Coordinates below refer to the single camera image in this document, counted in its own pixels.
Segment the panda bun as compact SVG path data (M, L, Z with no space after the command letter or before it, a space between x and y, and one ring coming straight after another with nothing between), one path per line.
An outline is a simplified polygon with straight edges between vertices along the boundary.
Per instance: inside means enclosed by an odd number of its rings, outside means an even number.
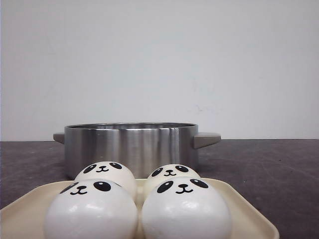
M161 182L175 177L200 178L200 175L192 168L182 164L167 164L160 166L148 176L144 184L144 195L147 196L152 189L158 186Z
M137 182L131 170L126 166L113 161L100 161L84 167L75 181L87 179L111 180L126 189L133 200L137 198Z
M76 181L55 196L45 215L47 239L132 239L138 209L127 190L102 179Z
M232 221L222 195L199 178L161 182L146 197L142 227L147 239L228 239Z

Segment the stainless steel pot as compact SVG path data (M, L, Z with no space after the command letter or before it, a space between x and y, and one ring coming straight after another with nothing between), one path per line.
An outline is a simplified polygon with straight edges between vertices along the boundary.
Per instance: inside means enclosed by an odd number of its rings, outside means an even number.
M53 139L64 145L66 175L74 179L85 166L115 161L135 177L146 178L162 165L198 167L198 150L221 140L199 132L194 123L125 122L68 125Z

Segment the cream plastic tray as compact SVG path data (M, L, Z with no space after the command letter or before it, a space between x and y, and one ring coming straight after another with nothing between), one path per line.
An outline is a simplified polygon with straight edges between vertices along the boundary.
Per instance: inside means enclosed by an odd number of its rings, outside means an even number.
M278 229L229 184L211 178L211 184L225 199L232 216L233 239L278 239ZM44 216L53 198L71 181L39 186L0 211L2 239L42 239Z

